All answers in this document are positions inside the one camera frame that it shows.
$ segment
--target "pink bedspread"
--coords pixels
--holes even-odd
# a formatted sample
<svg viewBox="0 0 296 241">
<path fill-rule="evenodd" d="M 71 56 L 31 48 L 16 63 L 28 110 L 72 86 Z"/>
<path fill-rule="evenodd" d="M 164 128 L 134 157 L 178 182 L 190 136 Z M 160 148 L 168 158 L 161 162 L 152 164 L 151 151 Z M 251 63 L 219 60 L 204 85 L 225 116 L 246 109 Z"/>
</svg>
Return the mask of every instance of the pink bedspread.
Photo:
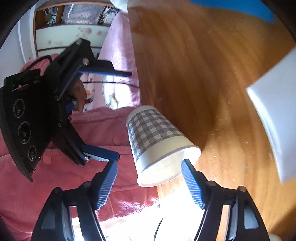
<svg viewBox="0 0 296 241">
<path fill-rule="evenodd" d="M 106 205 L 97 212 L 99 221 L 138 213 L 157 202 L 156 187 L 142 188 L 137 184 L 137 173 L 126 130 L 126 118 L 133 110 L 125 107 L 111 110 L 106 107 L 85 113 L 72 114 L 72 124 L 82 139 L 90 145 L 120 154 L 118 175 Z M 90 159 L 83 167 L 71 161 L 53 144 L 49 145 L 27 180 L 16 168 L 0 134 L 0 216 L 18 240 L 29 241 L 41 209 L 55 187 L 63 190 L 76 188 L 101 172 L 106 162 Z"/>
<path fill-rule="evenodd" d="M 113 19 L 108 31 L 99 59 L 109 60 L 117 70 L 130 71 L 132 76 L 114 77 L 114 82 L 122 82 L 139 86 L 138 73 L 136 68 L 133 43 L 131 40 L 131 29 L 128 22 L 128 14 L 119 12 Z M 96 81 L 102 81 L 102 75 L 96 75 Z M 119 107 L 141 105 L 140 89 L 122 84 L 114 84 L 113 91 L 115 98 L 120 103 Z M 101 91 L 95 91 L 94 108 L 100 107 L 96 101 L 101 96 Z"/>
</svg>

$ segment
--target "blue plastic part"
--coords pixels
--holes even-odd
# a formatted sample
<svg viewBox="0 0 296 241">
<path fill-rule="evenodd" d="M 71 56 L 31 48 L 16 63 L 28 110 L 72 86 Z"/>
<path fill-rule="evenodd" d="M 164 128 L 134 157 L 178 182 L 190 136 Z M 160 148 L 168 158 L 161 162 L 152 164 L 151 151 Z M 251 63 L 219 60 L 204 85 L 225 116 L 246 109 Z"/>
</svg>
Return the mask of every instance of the blue plastic part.
<svg viewBox="0 0 296 241">
<path fill-rule="evenodd" d="M 120 77 L 127 77 L 126 74 L 120 74 L 120 73 L 110 73 L 110 72 L 101 72 L 101 71 L 84 71 L 79 70 L 78 73 L 81 74 L 103 74 L 103 75 L 112 75 L 112 76 L 120 76 Z"/>
<path fill-rule="evenodd" d="M 117 176 L 117 162 L 110 161 L 103 172 L 97 173 L 91 184 L 91 205 L 93 210 L 99 210 L 107 202 L 111 188 Z"/>
<path fill-rule="evenodd" d="M 70 113 L 74 109 L 74 104 L 73 102 L 70 102 L 66 105 L 66 112 Z"/>
<path fill-rule="evenodd" d="M 82 145 L 81 148 L 84 155 L 87 155 L 98 161 L 118 161 L 120 158 L 120 155 L 117 152 L 107 150 L 101 147 L 92 145 Z"/>
<path fill-rule="evenodd" d="M 203 192 L 200 188 L 197 180 L 194 177 L 193 170 L 195 171 L 194 167 L 192 166 L 193 170 L 190 168 L 192 166 L 191 162 L 188 159 L 182 161 L 181 170 L 182 175 L 185 179 L 189 192 L 193 198 L 195 204 L 199 205 L 201 209 L 204 209 L 205 203 L 203 202 Z"/>
<path fill-rule="evenodd" d="M 247 13 L 270 23 L 274 22 L 274 14 L 260 0 L 190 0 L 192 3 Z"/>
</svg>

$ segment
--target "black cable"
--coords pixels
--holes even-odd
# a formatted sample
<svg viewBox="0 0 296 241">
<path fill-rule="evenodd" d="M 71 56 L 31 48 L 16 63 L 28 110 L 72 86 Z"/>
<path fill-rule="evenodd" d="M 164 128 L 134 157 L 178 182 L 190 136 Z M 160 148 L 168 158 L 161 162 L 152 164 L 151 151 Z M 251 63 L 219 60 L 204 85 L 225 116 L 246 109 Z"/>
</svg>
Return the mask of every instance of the black cable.
<svg viewBox="0 0 296 241">
<path fill-rule="evenodd" d="M 165 218 L 162 218 L 162 219 L 160 220 L 159 225 L 157 226 L 157 229 L 156 229 L 156 231 L 155 231 L 153 241 L 155 241 L 155 239 L 156 239 L 156 234 L 157 234 L 157 232 L 158 232 L 158 229 L 159 229 L 159 227 L 160 227 L 160 225 L 161 225 L 161 222 L 162 222 L 164 219 L 165 219 Z"/>
<path fill-rule="evenodd" d="M 82 82 L 82 83 L 83 83 L 83 84 L 87 84 L 87 83 L 110 83 L 110 84 L 122 84 L 122 85 L 128 85 L 128 86 L 131 86 L 131 87 L 134 87 L 134 88 L 137 88 L 137 89 L 140 88 L 139 86 L 135 86 L 135 85 L 132 85 L 132 84 L 127 84 L 127 83 L 121 83 L 121 82 L 92 81 L 92 82 Z"/>
<path fill-rule="evenodd" d="M 23 73 L 25 74 L 26 72 L 28 72 L 30 70 L 30 68 L 32 68 L 34 65 L 36 65 L 37 63 L 39 63 L 40 61 L 44 60 L 44 59 L 49 59 L 49 62 L 52 62 L 52 58 L 50 55 L 45 55 L 40 57 L 39 59 L 35 60 L 33 63 L 31 63 L 24 71 Z"/>
</svg>

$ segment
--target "gray checkered pattern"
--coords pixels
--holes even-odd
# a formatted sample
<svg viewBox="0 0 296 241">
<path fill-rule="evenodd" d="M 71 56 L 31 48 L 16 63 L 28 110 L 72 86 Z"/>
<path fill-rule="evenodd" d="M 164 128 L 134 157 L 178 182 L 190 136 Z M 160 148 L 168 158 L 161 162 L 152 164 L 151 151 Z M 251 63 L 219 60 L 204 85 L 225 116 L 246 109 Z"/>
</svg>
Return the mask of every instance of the gray checkered pattern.
<svg viewBox="0 0 296 241">
<path fill-rule="evenodd" d="M 143 110 L 128 124 L 128 136 L 135 161 L 151 146 L 162 140 L 183 134 L 158 110 Z"/>
</svg>

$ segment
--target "cabinet door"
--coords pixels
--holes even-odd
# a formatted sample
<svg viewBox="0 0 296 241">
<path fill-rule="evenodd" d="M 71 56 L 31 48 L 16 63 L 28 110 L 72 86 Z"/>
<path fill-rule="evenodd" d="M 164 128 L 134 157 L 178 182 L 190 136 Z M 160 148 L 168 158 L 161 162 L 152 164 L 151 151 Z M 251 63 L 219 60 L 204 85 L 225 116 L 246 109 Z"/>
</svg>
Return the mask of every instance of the cabinet door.
<svg viewBox="0 0 296 241">
<path fill-rule="evenodd" d="M 78 38 L 91 42 L 92 47 L 102 47 L 109 27 L 99 25 L 59 25 L 36 30 L 37 50 L 67 47 Z"/>
</svg>

